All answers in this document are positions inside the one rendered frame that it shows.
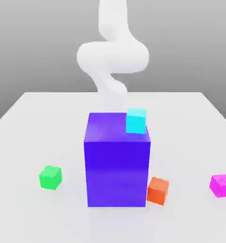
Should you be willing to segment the small cyan cube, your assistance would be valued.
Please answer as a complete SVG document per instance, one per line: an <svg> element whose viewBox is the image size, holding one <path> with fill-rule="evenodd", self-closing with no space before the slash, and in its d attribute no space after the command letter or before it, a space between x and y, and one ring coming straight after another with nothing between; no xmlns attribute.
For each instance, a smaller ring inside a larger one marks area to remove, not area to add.
<svg viewBox="0 0 226 243"><path fill-rule="evenodd" d="M126 115L126 132L145 134L146 116L147 111L145 109L130 108Z"/></svg>

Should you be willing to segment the small orange cube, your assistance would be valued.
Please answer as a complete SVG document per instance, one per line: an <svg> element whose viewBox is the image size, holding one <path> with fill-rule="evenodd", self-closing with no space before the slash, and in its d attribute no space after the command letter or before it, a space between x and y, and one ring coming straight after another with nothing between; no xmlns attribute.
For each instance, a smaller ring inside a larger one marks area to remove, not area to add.
<svg viewBox="0 0 226 243"><path fill-rule="evenodd" d="M147 190L147 201L164 205L168 193L169 181L152 177Z"/></svg>

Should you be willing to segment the small green cube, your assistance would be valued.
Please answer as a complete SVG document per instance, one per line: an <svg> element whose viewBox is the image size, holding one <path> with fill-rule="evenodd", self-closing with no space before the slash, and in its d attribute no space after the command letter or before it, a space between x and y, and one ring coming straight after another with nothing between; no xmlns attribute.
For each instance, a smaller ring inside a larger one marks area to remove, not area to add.
<svg viewBox="0 0 226 243"><path fill-rule="evenodd" d="M62 170L60 167L47 165L39 174L40 186L45 189L56 190L62 181Z"/></svg>

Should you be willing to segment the small magenta cube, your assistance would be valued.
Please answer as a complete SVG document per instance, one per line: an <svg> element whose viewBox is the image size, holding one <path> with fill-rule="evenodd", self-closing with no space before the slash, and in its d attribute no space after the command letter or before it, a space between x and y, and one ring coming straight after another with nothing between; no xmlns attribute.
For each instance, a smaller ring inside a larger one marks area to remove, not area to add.
<svg viewBox="0 0 226 243"><path fill-rule="evenodd" d="M226 197L226 174L213 175L209 187L216 197Z"/></svg>

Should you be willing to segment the large purple box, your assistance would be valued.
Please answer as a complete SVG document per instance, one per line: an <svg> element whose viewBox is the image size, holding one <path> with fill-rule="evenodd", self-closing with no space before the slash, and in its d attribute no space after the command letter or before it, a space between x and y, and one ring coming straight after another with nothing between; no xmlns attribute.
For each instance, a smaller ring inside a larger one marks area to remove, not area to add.
<svg viewBox="0 0 226 243"><path fill-rule="evenodd" d="M150 149L148 132L126 132L125 113L91 112L84 138L88 206L144 207Z"/></svg>

